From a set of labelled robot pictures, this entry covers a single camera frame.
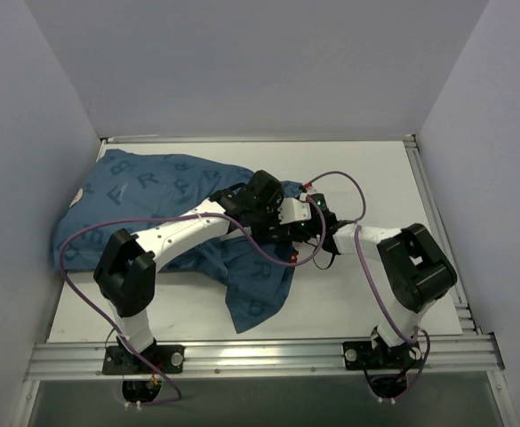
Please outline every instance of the white enclosure wall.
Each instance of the white enclosure wall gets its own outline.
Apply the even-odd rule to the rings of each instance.
[[[486,0],[27,0],[102,136],[402,139]]]
[[[476,319],[520,413],[520,1],[491,0],[419,135]]]
[[[61,288],[52,228],[98,145],[27,6],[0,0],[0,426]]]

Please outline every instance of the wire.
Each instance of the wire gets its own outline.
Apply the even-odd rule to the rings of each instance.
[[[316,247],[315,244],[313,243],[310,243],[310,242],[305,242],[307,245],[309,246],[313,246],[313,247]],[[334,259],[336,258],[336,254],[332,254],[331,256],[331,260],[329,261],[329,263],[327,264],[326,267],[321,267],[319,264],[316,263],[316,259],[313,258],[313,263],[315,264],[315,266],[320,269],[320,270],[328,270],[332,267],[332,264],[334,263]]]
[[[111,327],[111,330],[109,331],[109,334],[108,334],[108,337],[106,338],[106,341],[103,343],[103,346],[104,348],[107,350],[108,349],[108,341],[109,341],[109,337],[116,331],[116,329],[114,327]]]
[[[415,344],[418,341],[418,327],[416,326],[414,329],[413,337],[408,338],[404,335],[404,333],[400,330],[400,328],[396,325],[392,317],[390,316],[390,313],[388,313],[388,309],[386,308],[386,305],[382,301],[382,298],[380,297],[380,293],[378,292],[378,288],[376,287],[376,284],[374,283],[374,279],[372,278],[372,275],[370,273],[370,269],[368,268],[368,264],[366,264],[366,260],[364,259],[363,250],[360,246],[360,230],[361,226],[356,226],[355,230],[355,247],[356,247],[356,254],[358,255],[358,261],[360,261],[360,265],[363,268],[364,275],[366,276],[366,280],[368,281],[368,285],[370,285],[370,288],[372,290],[372,293],[374,294],[374,298],[376,299],[376,302],[378,303],[378,306],[380,307],[380,310],[382,311],[382,314],[386,318],[386,321],[390,325],[390,327],[396,332],[396,335],[400,337],[400,339],[404,342],[407,342],[408,344]]]
[[[304,260],[301,260],[299,262],[291,263],[291,262],[282,262],[275,258],[272,258],[268,254],[266,254],[261,247],[253,240],[253,237],[248,233],[248,231],[244,228],[242,224],[240,224],[238,221],[236,221],[233,218],[230,218],[229,216],[226,216],[222,213],[200,213],[199,215],[184,215],[184,216],[176,216],[172,218],[130,218],[130,219],[123,219],[123,220],[113,220],[113,221],[107,221],[107,222],[100,222],[98,224],[94,224],[90,227],[86,227],[82,230],[77,231],[73,235],[71,235],[69,238],[66,239],[66,241],[62,244],[60,247],[60,253],[58,256],[59,265],[60,265],[60,273],[66,283],[68,283],[68,286],[86,303],[88,304],[94,311],[96,311],[100,316],[102,316],[117,332],[119,335],[119,338],[124,345],[124,347],[137,359],[139,359],[141,362],[143,362],[145,365],[147,365],[153,372],[159,374],[163,377],[165,381],[171,385],[171,387],[176,391],[177,397],[176,398],[168,398],[168,399],[159,399],[159,400],[153,400],[152,402],[146,402],[143,403],[143,406],[154,406],[154,405],[162,405],[164,403],[172,403],[172,402],[178,402],[182,399],[182,392],[180,391],[179,386],[173,381],[169,376],[167,376],[165,373],[163,373],[159,368],[157,368],[155,365],[153,365],[151,362],[149,362],[147,359],[145,359],[138,351],[136,351],[129,341],[125,338],[125,336],[122,334],[121,329],[117,325],[117,323],[108,315],[105,311],[103,311],[100,307],[98,307],[95,302],[90,300],[78,287],[76,284],[72,281],[72,279],[69,277],[68,273],[64,269],[64,253],[70,246],[70,244],[76,239],[82,236],[85,233],[88,233],[92,230],[99,229],[101,227],[106,227],[108,225],[114,225],[114,224],[123,224],[123,223],[131,223],[131,222],[159,222],[159,223],[166,223],[166,222],[183,222],[183,221],[189,221],[189,220],[195,220],[197,218],[221,218],[227,221],[230,221],[232,224],[234,224],[248,240],[250,240],[250,243],[252,243],[252,246],[254,249],[256,249],[264,258],[268,259],[269,261],[278,264],[283,265],[285,267],[298,267],[300,265],[306,264],[307,262],[311,261],[313,258],[315,258],[315,255],[321,250],[323,247],[324,238],[326,236],[326,224],[324,221],[324,215],[323,211],[321,211],[321,208],[313,201],[311,197],[307,197],[307,201],[315,208],[316,212],[318,213],[319,217],[321,218],[321,224],[322,224],[322,230],[321,230],[321,240],[319,242],[319,245],[317,245],[317,248],[313,253],[305,258]]]
[[[403,397],[406,393],[408,393],[408,391],[410,391],[413,387],[415,387],[415,384],[418,382],[418,380],[420,379],[421,377],[421,374],[423,373],[423,370],[424,368],[426,367],[426,363],[428,361],[428,357],[429,357],[429,353],[431,351],[431,339],[429,337],[429,334],[428,332],[423,329],[422,327],[419,327],[418,326],[418,329],[424,334],[424,336],[426,337],[426,352],[424,353],[423,355],[423,359],[421,361],[421,365],[420,365],[420,368],[418,369],[418,372],[416,372],[416,375],[413,377],[412,381],[408,384],[408,386],[406,387],[406,389],[404,391],[402,391],[400,394],[398,394],[394,399],[400,399],[401,397]],[[400,374],[397,374],[397,375],[376,375],[374,376],[373,378],[370,378],[369,375],[366,373],[366,370],[364,370],[364,376],[366,377],[366,381],[368,382],[368,384],[370,385],[370,388],[372,390],[372,393],[374,393],[374,395],[376,395],[377,398],[383,398],[383,396],[380,395],[380,393],[378,393],[374,387],[372,386],[372,383],[380,380],[380,379],[385,379],[385,378],[388,378],[388,377],[391,377],[391,376],[399,376],[399,378],[402,377],[402,375],[405,375],[410,369],[413,368],[413,365],[412,366],[409,366],[407,367],[404,371],[402,371]]]
[[[350,180],[353,184],[355,184],[356,189],[358,189],[358,194],[360,194],[360,199],[363,203],[363,211],[358,218],[353,220],[353,222],[359,222],[360,220],[362,220],[364,218],[364,216],[366,215],[366,197],[364,197],[362,187],[360,187],[358,182],[356,182],[356,180],[352,176],[350,176],[348,173],[344,173],[342,171],[330,171],[330,172],[321,173],[320,175],[317,175],[315,178],[313,178],[311,181],[309,181],[308,184],[312,184],[313,182],[318,181],[321,178],[328,176],[328,175],[342,175],[345,178],[347,178],[348,180]]]
[[[368,268],[368,265],[366,264],[366,260],[364,259],[363,251],[360,246],[360,229],[361,229],[360,225],[356,226],[356,230],[355,230],[356,254],[358,255],[358,260],[360,261],[360,265],[363,268],[364,275],[366,276],[366,280],[368,281],[368,284],[370,285],[372,293],[374,294],[374,298],[376,299],[376,302],[378,303],[378,306],[380,307],[382,314],[386,318],[386,321],[388,322],[390,327],[394,330],[394,332],[396,332],[396,334],[400,337],[400,339],[403,340],[404,342],[407,342],[408,344],[415,344],[418,341],[418,331],[421,331],[426,337],[426,352],[423,355],[423,359],[422,359],[420,368],[418,369],[416,376],[413,377],[412,382],[407,386],[407,388],[404,391],[402,391],[398,396],[396,396],[396,399],[399,399],[404,394],[406,394],[408,392],[408,390],[410,390],[415,385],[415,383],[420,379],[421,373],[423,372],[423,369],[426,366],[429,352],[431,350],[431,340],[429,339],[428,332],[426,332],[425,329],[423,329],[422,327],[419,327],[419,326],[415,327],[413,337],[408,338],[407,336],[404,335],[404,333],[396,325],[396,323],[390,316],[390,313],[388,313],[388,309],[386,308],[386,305],[384,304],[384,302],[382,301],[382,298],[380,297],[378,288],[376,287],[376,284],[374,283],[374,280],[372,279],[370,269]]]

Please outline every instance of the screw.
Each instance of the screw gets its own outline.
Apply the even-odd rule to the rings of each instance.
[[[173,365],[174,367],[179,367],[184,359],[185,358],[182,357],[182,354],[178,352],[173,353],[171,356],[171,365]]]
[[[346,359],[348,362],[354,362],[354,361],[356,361],[356,350],[354,350],[354,349],[348,349],[347,351],[345,351],[345,359]]]
[[[420,360],[421,359],[421,351],[420,349],[416,349],[415,347],[410,348],[410,351],[408,351],[410,358],[412,360]]]

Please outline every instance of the blue cloth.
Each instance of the blue cloth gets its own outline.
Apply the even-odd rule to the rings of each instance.
[[[98,222],[133,217],[171,217],[199,205],[217,189],[248,182],[252,171],[186,155],[141,156],[112,149],[93,167],[54,233],[53,259],[73,233]],[[299,194],[297,182],[284,182],[285,196]],[[109,237],[121,228],[130,233],[155,223],[107,226],[82,235],[64,253],[67,270],[94,270]],[[289,261],[292,245],[263,245]],[[276,314],[289,294],[293,268],[268,262],[246,238],[211,239],[175,258],[164,270],[196,270],[227,286],[226,304],[238,333]]]

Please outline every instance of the purple cable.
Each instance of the purple cable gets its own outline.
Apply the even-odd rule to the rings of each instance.
[[[315,208],[317,214],[319,215],[319,218],[321,219],[321,225],[322,225],[322,231],[321,231],[321,239],[319,241],[319,244],[315,248],[315,251],[305,258],[304,260],[301,260],[299,262],[282,262],[275,258],[272,258],[268,254],[266,254],[261,247],[253,240],[253,237],[250,235],[250,233],[247,232],[247,230],[244,228],[242,224],[240,224],[238,221],[236,221],[233,218],[230,218],[229,216],[226,216],[222,213],[200,213],[199,215],[185,215],[185,216],[176,216],[172,218],[130,218],[130,219],[124,219],[124,220],[113,220],[113,221],[107,221],[107,222],[100,222],[98,224],[94,224],[90,227],[86,227],[85,229],[79,230],[76,233],[74,233],[72,236],[66,239],[66,241],[62,244],[60,247],[60,253],[59,253],[59,265],[60,265],[60,273],[62,274],[62,277],[68,283],[70,288],[80,297],[82,300],[88,304],[94,311],[96,311],[100,316],[102,316],[119,334],[120,340],[123,343],[123,345],[129,350],[137,359],[139,359],[141,362],[143,362],[146,366],[151,368],[151,370],[154,373],[159,374],[163,379],[165,379],[171,387],[174,388],[174,390],[177,392],[176,398],[168,398],[168,399],[159,399],[154,400],[152,402],[143,403],[142,406],[154,406],[154,405],[162,405],[163,403],[172,403],[172,402],[178,402],[182,399],[182,392],[180,391],[179,386],[171,379],[169,378],[165,373],[163,373],[159,368],[157,368],[155,365],[153,365],[151,362],[149,362],[147,359],[145,359],[141,354],[136,351],[129,342],[123,337],[123,334],[121,332],[121,329],[119,329],[119,326],[114,322],[114,320],[108,316],[100,307],[98,307],[92,300],[90,300],[80,289],[77,288],[76,284],[72,281],[72,279],[68,276],[68,273],[64,269],[64,253],[68,249],[68,246],[76,239],[82,236],[83,234],[99,229],[101,227],[106,227],[108,225],[114,225],[114,224],[123,224],[123,223],[131,223],[131,222],[159,222],[159,223],[166,223],[166,222],[182,222],[182,221],[188,221],[188,220],[195,220],[198,218],[222,218],[225,220],[230,221],[232,224],[234,224],[240,231],[244,233],[244,236],[247,237],[248,240],[252,243],[252,246],[254,249],[256,249],[262,256],[264,256],[269,261],[282,265],[284,267],[298,267],[300,265],[306,264],[307,262],[311,261],[313,258],[315,258],[315,255],[319,253],[321,248],[323,247],[324,238],[326,236],[326,223],[324,221],[324,215],[323,211],[321,211],[321,208],[313,201],[311,197],[307,197],[307,201]]]
[[[309,181],[309,184],[312,184],[313,182],[318,181],[327,175],[342,175],[345,178],[349,179],[353,184],[355,184],[355,187],[356,187],[356,189],[358,189],[358,193],[360,194],[360,199],[363,202],[363,212],[353,222],[359,222],[360,220],[362,220],[364,218],[364,216],[366,215],[366,198],[364,197],[363,189],[360,187],[360,185],[358,185],[358,182],[356,182],[356,180],[352,176],[350,176],[348,173],[344,173],[342,171],[330,171],[330,172],[325,172],[325,173],[321,173],[320,175],[317,175],[315,178],[313,178],[311,181]]]
[[[366,280],[368,281],[368,284],[370,285],[372,293],[374,294],[374,298],[376,299],[376,302],[378,303],[378,306],[380,307],[382,314],[386,318],[386,321],[388,322],[390,327],[394,330],[394,332],[396,332],[396,334],[400,337],[400,339],[409,344],[415,344],[418,341],[418,331],[419,330],[426,336],[426,352],[423,355],[423,360],[421,362],[421,366],[418,369],[416,376],[413,377],[412,382],[408,385],[408,387],[404,391],[402,391],[398,396],[396,396],[396,398],[399,399],[405,393],[407,393],[408,390],[411,389],[415,385],[415,383],[420,379],[421,373],[423,372],[424,367],[426,367],[426,361],[428,360],[429,351],[431,350],[431,340],[429,339],[429,334],[426,332],[426,330],[419,326],[415,327],[413,337],[408,338],[407,336],[405,336],[402,333],[402,331],[400,331],[400,328],[396,325],[396,323],[390,316],[390,313],[388,313],[388,309],[386,308],[386,305],[384,304],[384,302],[382,301],[382,298],[380,297],[378,288],[376,287],[376,284],[374,283],[374,280],[372,279],[370,269],[368,268],[368,265],[366,264],[366,260],[364,259],[363,251],[360,246],[360,229],[361,229],[361,227],[360,227],[360,225],[358,225],[355,230],[356,254],[358,255],[358,260],[360,261],[360,265],[363,268],[364,275],[366,276]],[[390,375],[380,375],[380,376],[375,377],[375,379],[389,377],[389,376]]]
[[[394,330],[394,332],[396,332],[396,335],[398,335],[401,340],[403,340],[404,342],[407,342],[408,344],[415,344],[418,341],[418,327],[416,326],[412,338],[408,338],[407,336],[405,336],[404,333],[400,330],[400,328],[396,325],[396,323],[390,316],[390,313],[388,313],[388,309],[386,308],[386,305],[384,304],[384,302],[382,301],[382,298],[380,297],[378,288],[374,284],[374,279],[372,278],[372,275],[370,274],[370,270],[368,269],[368,265],[366,264],[366,260],[364,259],[363,250],[360,247],[360,229],[361,229],[360,225],[356,226],[356,230],[355,230],[356,254],[358,255],[358,260],[360,261],[360,265],[363,268],[364,275],[366,276],[366,280],[368,281],[368,285],[370,285],[372,293],[374,294],[374,298],[376,299],[376,302],[378,303],[378,306],[380,307],[382,314],[388,321],[388,324]]]
[[[429,334],[428,334],[428,332],[426,332],[425,329],[423,329],[422,327],[419,327],[419,330],[426,337],[426,352],[423,355],[423,362],[421,363],[420,368],[418,369],[418,372],[416,372],[416,375],[413,377],[412,382],[406,387],[406,389],[404,391],[402,391],[400,394],[398,394],[395,397],[395,399],[400,399],[401,397],[403,397],[403,395],[405,395],[410,389],[412,389],[415,386],[416,382],[421,377],[421,373],[423,372],[423,369],[426,367],[426,361],[428,360],[429,351],[431,350],[431,339],[429,338]],[[397,375],[396,374],[392,374],[392,375],[377,375],[377,376],[374,376],[371,379],[371,383],[373,383],[374,381],[379,380],[380,378],[392,378],[393,376],[397,376]],[[372,388],[371,388],[371,391],[377,398],[380,397],[380,396],[378,396],[378,395],[376,395],[374,393]]]

